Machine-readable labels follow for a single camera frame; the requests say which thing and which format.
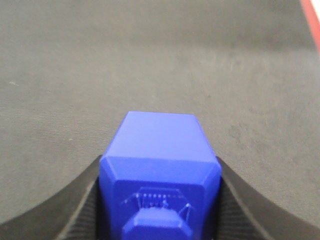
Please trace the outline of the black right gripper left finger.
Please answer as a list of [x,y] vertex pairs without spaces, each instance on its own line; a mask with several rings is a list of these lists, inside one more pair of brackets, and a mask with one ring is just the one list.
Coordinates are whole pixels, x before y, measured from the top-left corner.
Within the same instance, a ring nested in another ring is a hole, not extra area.
[[98,156],[58,193],[0,225],[2,240],[98,239]]

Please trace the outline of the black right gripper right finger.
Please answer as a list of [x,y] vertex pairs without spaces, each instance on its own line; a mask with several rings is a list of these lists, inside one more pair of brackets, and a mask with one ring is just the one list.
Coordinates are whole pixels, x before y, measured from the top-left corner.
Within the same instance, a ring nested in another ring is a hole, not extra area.
[[317,226],[291,214],[255,190],[221,158],[216,240],[318,240]]

